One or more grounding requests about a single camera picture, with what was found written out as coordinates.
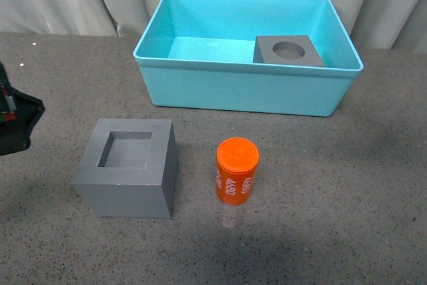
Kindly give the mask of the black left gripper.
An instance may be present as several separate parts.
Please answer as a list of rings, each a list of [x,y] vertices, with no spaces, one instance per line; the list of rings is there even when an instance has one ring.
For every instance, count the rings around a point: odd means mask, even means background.
[[[45,107],[36,97],[15,89],[1,63],[1,156],[27,150],[30,135]]]

